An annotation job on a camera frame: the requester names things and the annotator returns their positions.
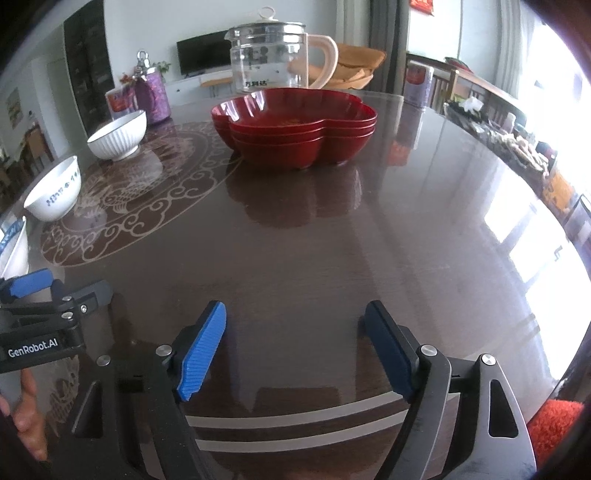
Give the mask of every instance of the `ribbed white bowl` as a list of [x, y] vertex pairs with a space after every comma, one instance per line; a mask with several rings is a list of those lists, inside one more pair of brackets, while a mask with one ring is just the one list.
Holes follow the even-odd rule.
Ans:
[[138, 149], [146, 126], [146, 112], [138, 110], [99, 128], [86, 143], [91, 152], [103, 160], [123, 160]]

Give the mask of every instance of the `dark blue gripper pad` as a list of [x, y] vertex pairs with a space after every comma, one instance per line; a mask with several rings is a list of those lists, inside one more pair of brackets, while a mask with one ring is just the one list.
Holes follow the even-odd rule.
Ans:
[[210, 302], [195, 326], [200, 324], [202, 326], [181, 363], [177, 392], [182, 401], [188, 401], [201, 388], [226, 329], [226, 306], [221, 301]]
[[43, 268], [28, 275], [13, 278], [10, 281], [8, 291], [12, 297], [21, 299], [31, 293], [51, 287], [52, 282], [53, 275], [51, 270]]
[[368, 303], [363, 321], [365, 330], [388, 376], [392, 390], [402, 395], [404, 400], [410, 403], [416, 391], [413, 387], [414, 369], [418, 367], [418, 365], [413, 365], [416, 354], [405, 352], [402, 348], [394, 330], [397, 330], [402, 338], [404, 335], [380, 301]]

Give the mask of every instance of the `teapot lid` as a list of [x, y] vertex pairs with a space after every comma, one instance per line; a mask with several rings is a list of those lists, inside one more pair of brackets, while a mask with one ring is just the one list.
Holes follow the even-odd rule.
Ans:
[[306, 26], [300, 22], [281, 22], [275, 17], [275, 9], [273, 7], [262, 7], [258, 11], [261, 19], [256, 22], [238, 25], [232, 27], [226, 33], [226, 40], [233, 40], [242, 35], [257, 35], [265, 33], [287, 33], [287, 34], [303, 34]]

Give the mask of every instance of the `human hand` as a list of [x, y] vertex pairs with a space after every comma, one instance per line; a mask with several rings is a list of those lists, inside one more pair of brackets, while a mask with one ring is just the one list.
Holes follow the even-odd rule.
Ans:
[[[45, 417], [37, 409], [37, 384], [31, 370], [21, 370], [21, 402], [12, 414], [18, 437], [37, 460], [47, 460]], [[0, 395], [0, 411], [10, 415], [10, 405]]]

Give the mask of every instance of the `blue gripper pad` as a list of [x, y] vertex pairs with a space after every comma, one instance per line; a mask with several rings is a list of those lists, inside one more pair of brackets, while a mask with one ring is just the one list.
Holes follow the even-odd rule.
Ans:
[[363, 322], [392, 390], [410, 402], [417, 391], [415, 382], [418, 372], [417, 354], [382, 302], [368, 303]]
[[199, 391], [226, 329], [226, 306], [212, 300], [195, 323], [185, 327], [173, 342], [173, 368], [179, 379], [177, 392], [182, 401]]
[[8, 292], [12, 297], [21, 299], [31, 293], [51, 287], [52, 282], [51, 270], [43, 268], [28, 275], [8, 280]]

